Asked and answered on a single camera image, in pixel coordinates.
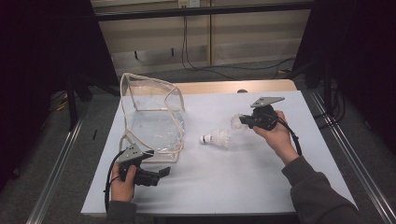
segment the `white tabletop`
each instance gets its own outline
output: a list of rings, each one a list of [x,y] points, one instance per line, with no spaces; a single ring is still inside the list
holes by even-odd
[[[299,91],[185,94],[185,147],[177,163],[142,164],[143,169],[155,172],[169,165],[172,168],[157,187],[136,186],[133,203],[137,203],[137,213],[170,217],[295,212],[290,184],[281,173],[282,161],[252,130],[234,133],[229,149],[201,145],[198,141],[200,135],[215,129],[229,129],[233,115],[251,114],[250,104],[261,96],[285,97],[273,107],[284,111],[289,126],[300,137],[305,158],[329,178],[338,193],[354,203]],[[123,132],[119,107],[82,214],[106,214],[103,189]]]

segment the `gray carpet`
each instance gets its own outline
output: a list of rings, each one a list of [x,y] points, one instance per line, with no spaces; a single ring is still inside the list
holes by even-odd
[[[250,68],[263,67],[275,62],[244,63],[236,66]],[[235,68],[216,68],[216,72],[238,80],[269,79],[276,76],[278,69],[291,68],[292,62],[284,63],[279,68],[268,70],[239,70]],[[230,80],[217,73],[208,71],[187,72],[185,70],[145,74],[171,82],[221,81]],[[304,86],[304,77],[295,79],[296,86],[302,90],[312,114],[319,114],[315,104]],[[52,197],[43,223],[97,223],[101,219],[83,216],[80,209],[88,193],[96,166],[102,154],[112,118],[117,110],[119,97],[109,95],[92,88],[94,93],[89,103],[87,118],[84,119],[59,185]],[[0,193],[0,223],[25,223],[28,219],[39,193],[46,182],[55,163],[64,140],[68,134],[69,118],[67,107],[49,115],[40,138],[34,145],[25,162],[20,167],[21,176],[9,180]],[[339,123],[368,172],[385,194],[393,207],[396,207],[396,160],[383,141],[364,124],[364,118],[356,108],[346,100],[346,115]],[[348,163],[328,128],[323,129],[323,137],[341,170],[365,223],[383,223],[370,197],[355,172]],[[154,223],[152,217],[139,216],[139,223]],[[166,223],[298,223],[295,216],[289,217],[190,217],[168,218]]]

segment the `person's right hand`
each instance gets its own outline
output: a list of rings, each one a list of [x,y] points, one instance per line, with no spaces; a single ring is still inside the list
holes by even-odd
[[[286,122],[285,115],[282,111],[277,110],[276,113],[278,117],[285,120]],[[257,126],[254,126],[253,130],[256,134],[262,136],[265,139],[268,146],[270,146],[275,151],[276,155],[285,163],[285,165],[299,157],[293,145],[291,144],[290,133],[288,129],[286,129],[282,124],[278,123],[271,131],[266,131]]]

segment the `person's left hand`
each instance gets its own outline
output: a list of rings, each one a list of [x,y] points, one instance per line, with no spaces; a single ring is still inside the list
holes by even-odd
[[[125,177],[125,182],[120,178],[120,165],[115,163],[111,172],[111,201],[129,203],[134,197],[134,176],[136,175],[136,167],[130,166]]]

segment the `hand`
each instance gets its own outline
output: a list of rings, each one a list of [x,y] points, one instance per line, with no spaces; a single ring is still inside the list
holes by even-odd
[[[134,176],[136,167],[130,166],[125,177],[125,182],[120,179],[120,165],[115,163],[111,172],[111,201],[129,203],[134,197]]]
[[[277,110],[276,114],[278,117],[286,121],[285,115],[282,111]],[[291,144],[288,129],[286,129],[282,124],[278,123],[271,131],[266,131],[257,126],[254,126],[253,130],[256,134],[265,139],[268,146],[275,151],[276,155],[283,161],[283,163],[285,163],[285,165],[299,157]]]

